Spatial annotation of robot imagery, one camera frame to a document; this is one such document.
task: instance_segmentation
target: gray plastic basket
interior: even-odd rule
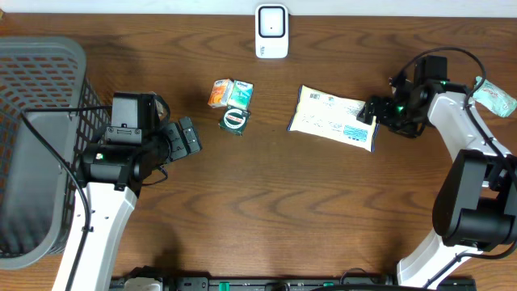
[[[85,73],[85,53],[70,39],[0,38],[0,269],[24,268],[64,250],[74,187],[19,114],[100,105]],[[27,118],[74,171],[94,130],[108,122],[105,111]]]

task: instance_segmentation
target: green box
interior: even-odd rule
[[[233,90],[228,99],[228,105],[242,110],[248,110],[252,94],[253,84],[236,80],[233,82]]]
[[[248,124],[250,113],[233,106],[228,106],[219,123],[219,127],[235,135],[241,136]]]

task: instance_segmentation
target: orange box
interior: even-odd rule
[[[213,83],[212,93],[208,105],[212,108],[225,107],[232,94],[233,81],[230,79],[218,80]]]

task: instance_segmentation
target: white device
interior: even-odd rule
[[[280,4],[262,4],[255,11],[255,53],[260,58],[288,55],[288,8]]]

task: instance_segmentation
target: wooden table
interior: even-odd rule
[[[410,140],[381,128],[376,152],[286,128],[301,84],[354,99],[390,93],[387,79],[424,49],[456,45],[485,63],[488,79],[517,96],[512,19],[291,17],[289,55],[254,55],[254,17],[5,15],[3,36],[68,36],[88,57],[106,103],[115,90],[154,91],[173,118],[190,116],[204,149],[167,167],[141,193],[114,275],[153,265],[212,276],[339,276],[393,272],[431,229],[435,195],[452,161],[435,129]],[[476,65],[458,53],[449,77],[471,85]],[[243,137],[218,129],[207,105],[220,78],[252,82]],[[481,106],[494,135],[517,152],[517,121]],[[0,272],[0,289],[50,289],[61,257]],[[471,259],[455,274],[480,290],[517,285],[517,255]]]

